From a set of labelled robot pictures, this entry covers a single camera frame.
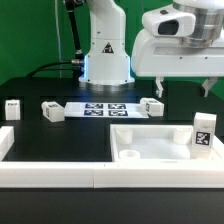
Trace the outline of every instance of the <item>black cable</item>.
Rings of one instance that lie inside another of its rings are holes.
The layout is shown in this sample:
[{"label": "black cable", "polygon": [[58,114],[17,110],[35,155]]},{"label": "black cable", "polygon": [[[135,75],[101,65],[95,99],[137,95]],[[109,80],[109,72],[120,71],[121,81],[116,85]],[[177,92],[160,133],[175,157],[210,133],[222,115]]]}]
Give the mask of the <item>black cable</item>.
[{"label": "black cable", "polygon": [[61,62],[53,62],[53,63],[49,63],[49,64],[46,64],[46,65],[42,65],[40,66],[39,68],[35,69],[34,71],[28,73],[26,75],[27,78],[32,78],[35,73],[39,72],[39,71],[42,71],[44,70],[45,68],[48,68],[48,67],[51,67],[51,66],[55,66],[55,65],[66,65],[66,64],[72,64],[71,61],[61,61]]},{"label": "black cable", "polygon": [[75,49],[76,49],[76,58],[77,59],[83,59],[84,55],[82,53],[82,49],[81,49],[81,45],[80,45],[78,28],[77,28],[77,25],[76,25],[74,12],[69,12],[68,11],[68,16],[69,16],[69,20],[70,20],[71,28],[72,28],[73,42],[74,42]]},{"label": "black cable", "polygon": [[28,78],[32,78],[36,73],[38,72],[51,72],[51,71],[73,71],[72,68],[53,68],[53,69],[40,69],[35,71],[35,73],[32,74],[32,76],[29,76]]}]

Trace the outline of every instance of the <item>label sticker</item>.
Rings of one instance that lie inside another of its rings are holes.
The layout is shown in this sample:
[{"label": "label sticker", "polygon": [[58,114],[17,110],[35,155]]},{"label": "label sticker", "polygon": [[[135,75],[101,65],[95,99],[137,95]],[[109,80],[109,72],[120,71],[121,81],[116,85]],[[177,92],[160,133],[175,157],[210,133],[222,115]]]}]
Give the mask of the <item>label sticker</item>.
[{"label": "label sticker", "polygon": [[46,108],[46,115],[47,117],[50,117],[49,108]]},{"label": "label sticker", "polygon": [[109,116],[111,117],[127,117],[128,112],[126,110],[109,110]]},{"label": "label sticker", "polygon": [[148,100],[148,103],[158,103],[156,100]]},{"label": "label sticker", "polygon": [[211,133],[208,132],[196,132],[195,144],[209,146],[211,141]]},{"label": "label sticker", "polygon": [[8,103],[8,106],[17,106],[17,103]]},{"label": "label sticker", "polygon": [[85,116],[103,116],[103,110],[85,110],[84,111]]},{"label": "label sticker", "polygon": [[58,107],[58,105],[57,104],[52,104],[52,105],[48,105],[48,107],[53,108],[53,107]]},{"label": "label sticker", "polygon": [[87,103],[85,108],[88,109],[103,109],[102,103]]},{"label": "label sticker", "polygon": [[111,44],[108,42],[106,47],[103,49],[102,53],[106,54],[114,54],[113,48],[111,47]]},{"label": "label sticker", "polygon": [[119,109],[126,109],[126,105],[125,104],[118,104],[118,103],[109,103],[108,104],[108,108],[109,109],[116,109],[116,110],[119,110]]},{"label": "label sticker", "polygon": [[145,109],[146,109],[146,111],[149,112],[149,110],[150,110],[150,104],[149,104],[149,103],[147,103],[147,104],[145,105]]}]

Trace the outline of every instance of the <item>table surface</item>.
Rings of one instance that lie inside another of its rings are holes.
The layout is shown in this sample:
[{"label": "table surface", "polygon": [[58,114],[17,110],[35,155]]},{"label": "table surface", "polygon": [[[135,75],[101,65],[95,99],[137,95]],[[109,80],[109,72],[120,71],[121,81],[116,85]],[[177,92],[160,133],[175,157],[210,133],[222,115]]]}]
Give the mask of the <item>table surface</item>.
[{"label": "table surface", "polygon": [[[153,81],[133,90],[100,93],[71,79],[14,78],[0,86],[0,125],[15,127],[7,161],[111,161],[110,124],[193,124],[196,112],[217,114],[216,136],[224,141],[224,101],[201,96],[200,85],[165,82],[163,117],[66,118],[51,123],[41,103],[139,103],[155,98]],[[20,99],[22,120],[5,121],[7,99]],[[223,189],[0,189],[0,223],[222,223]]]}]

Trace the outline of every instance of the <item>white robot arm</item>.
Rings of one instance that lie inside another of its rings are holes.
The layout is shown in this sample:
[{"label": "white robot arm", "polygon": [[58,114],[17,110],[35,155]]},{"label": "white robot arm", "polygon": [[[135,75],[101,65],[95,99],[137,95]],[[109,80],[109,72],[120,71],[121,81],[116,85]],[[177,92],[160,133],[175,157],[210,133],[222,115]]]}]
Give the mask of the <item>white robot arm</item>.
[{"label": "white robot arm", "polygon": [[125,52],[124,11],[114,0],[86,0],[86,3],[90,9],[91,49],[85,57],[80,85],[99,91],[132,86],[130,58]]},{"label": "white robot arm", "polygon": [[217,77],[224,76],[223,21],[223,0],[174,0],[145,13],[134,44],[133,71],[156,77],[159,97],[163,77],[211,77],[203,84],[207,96]]}]

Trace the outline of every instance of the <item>white cup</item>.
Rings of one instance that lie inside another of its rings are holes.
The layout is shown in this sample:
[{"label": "white cup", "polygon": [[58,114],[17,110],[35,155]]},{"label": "white cup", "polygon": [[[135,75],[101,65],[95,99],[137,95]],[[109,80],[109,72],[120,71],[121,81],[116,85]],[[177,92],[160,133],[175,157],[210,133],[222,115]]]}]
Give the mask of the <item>white cup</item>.
[{"label": "white cup", "polygon": [[127,160],[140,159],[140,153],[133,149],[125,149],[119,152],[119,158]]},{"label": "white cup", "polygon": [[188,145],[192,139],[192,128],[176,128],[174,130],[173,141],[178,145]]},{"label": "white cup", "polygon": [[132,143],[133,130],[128,127],[115,129],[117,143],[127,145]]}]

